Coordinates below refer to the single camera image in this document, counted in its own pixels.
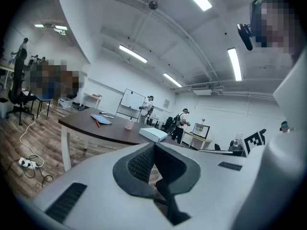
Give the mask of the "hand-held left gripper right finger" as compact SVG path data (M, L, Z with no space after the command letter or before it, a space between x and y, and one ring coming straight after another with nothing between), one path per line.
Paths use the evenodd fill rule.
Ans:
M246 159L155 144L156 182L175 230L231 230L251 189Z

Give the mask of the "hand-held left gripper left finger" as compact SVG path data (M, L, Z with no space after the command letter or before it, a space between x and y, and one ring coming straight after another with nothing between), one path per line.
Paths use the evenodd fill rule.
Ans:
M33 200L45 212L72 184L87 186L63 224L75 230L169 230L173 226L147 198L123 191L113 177L113 166L145 144L126 147L84 160L48 184Z

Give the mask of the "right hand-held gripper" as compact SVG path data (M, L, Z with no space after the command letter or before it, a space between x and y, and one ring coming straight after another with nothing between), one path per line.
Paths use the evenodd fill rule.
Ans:
M236 156L247 157L254 147L265 145L265 132L266 129L256 130L246 136L237 133L235 139L230 142L229 151Z

